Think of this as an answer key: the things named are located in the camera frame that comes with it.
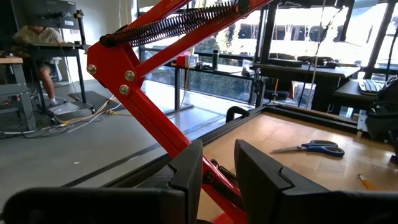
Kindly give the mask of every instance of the scissor blade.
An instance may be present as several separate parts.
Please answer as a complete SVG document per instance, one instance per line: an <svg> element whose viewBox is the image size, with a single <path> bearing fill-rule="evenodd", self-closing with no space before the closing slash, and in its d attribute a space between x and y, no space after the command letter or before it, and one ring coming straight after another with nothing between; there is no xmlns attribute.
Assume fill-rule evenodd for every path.
<svg viewBox="0 0 398 224"><path fill-rule="evenodd" d="M288 148L284 148L284 149L276 149L276 150L272 150L271 153L280 153L280 152L294 152L294 151L302 151L302 150L306 150L306 147L288 147Z"/></svg>

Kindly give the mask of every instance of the metal spring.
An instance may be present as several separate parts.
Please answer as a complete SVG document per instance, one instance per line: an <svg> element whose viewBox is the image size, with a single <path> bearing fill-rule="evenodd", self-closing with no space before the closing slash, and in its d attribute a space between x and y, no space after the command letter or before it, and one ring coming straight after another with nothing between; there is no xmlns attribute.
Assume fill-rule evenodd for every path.
<svg viewBox="0 0 398 224"><path fill-rule="evenodd" d="M235 193L234 190L232 190L231 188L229 188L227 185L225 185L224 183L222 183L220 180L218 180L216 178L214 179L212 185L213 185L213 188L218 193L220 193L221 195L226 197L230 202L232 202L235 206L237 206L241 210L244 210L242 197L240 195L238 195L237 193Z"/></svg>
<svg viewBox="0 0 398 224"><path fill-rule="evenodd" d="M223 21L234 15L234 4L224 2L218 6L192 9L190 12L151 22L142 26L116 31L102 36L100 42L106 47L130 42L132 47L192 32L203 24Z"/></svg>
<svg viewBox="0 0 398 224"><path fill-rule="evenodd" d="M238 184L238 179L236 178L236 175L233 174L231 171L229 171L227 168L218 165L217 160L212 159L210 161L214 166L217 167L217 169L233 184L235 187L239 188Z"/></svg>

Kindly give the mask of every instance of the blue scissor handle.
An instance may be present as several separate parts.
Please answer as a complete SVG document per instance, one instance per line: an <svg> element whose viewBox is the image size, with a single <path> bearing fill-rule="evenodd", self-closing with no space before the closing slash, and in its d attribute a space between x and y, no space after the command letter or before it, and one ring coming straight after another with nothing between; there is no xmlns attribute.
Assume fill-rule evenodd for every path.
<svg viewBox="0 0 398 224"><path fill-rule="evenodd" d="M302 146L305 146L305 147L310 147L310 146L335 146L335 147L338 147L338 145L335 142L326 141L326 140L312 140L309 143L302 144Z"/></svg>
<svg viewBox="0 0 398 224"><path fill-rule="evenodd" d="M329 156L335 156L335 157L343 157L344 155L344 150L340 149L339 147L336 146L309 146L307 147L308 152L320 152L324 153Z"/></svg>

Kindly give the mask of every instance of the person's leg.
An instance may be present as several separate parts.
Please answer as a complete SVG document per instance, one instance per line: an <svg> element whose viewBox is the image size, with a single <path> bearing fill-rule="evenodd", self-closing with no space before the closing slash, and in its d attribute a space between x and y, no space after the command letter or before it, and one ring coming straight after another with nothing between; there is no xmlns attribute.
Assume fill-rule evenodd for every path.
<svg viewBox="0 0 398 224"><path fill-rule="evenodd" d="M51 68L47 65L39 67L39 78L43 82L43 86L47 94L49 95L50 103L56 104L55 101L55 90L54 83L51 79Z"/></svg>

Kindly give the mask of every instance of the gray floor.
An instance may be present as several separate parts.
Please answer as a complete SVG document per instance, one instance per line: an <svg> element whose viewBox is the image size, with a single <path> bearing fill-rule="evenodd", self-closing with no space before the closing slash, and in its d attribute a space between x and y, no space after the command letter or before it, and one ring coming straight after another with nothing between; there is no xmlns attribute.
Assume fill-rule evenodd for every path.
<svg viewBox="0 0 398 224"><path fill-rule="evenodd" d="M86 90L111 96L96 81L88 81L85 86ZM80 91L78 83L75 88ZM145 82L143 90L162 111L173 107L174 89L171 86ZM66 85L57 87L56 92L57 96L67 97L68 93L75 91ZM238 105L247 108L247 105L190 92L187 92L184 102L195 107L181 111L175 117L170 116L170 119L190 139L224 124L224 115L229 107ZM0 210L7 198L20 190L64 185L156 143L132 117L102 117L100 122L52 138L0 140ZM98 187L165 153L161 147L156 147L78 186Z"/></svg>

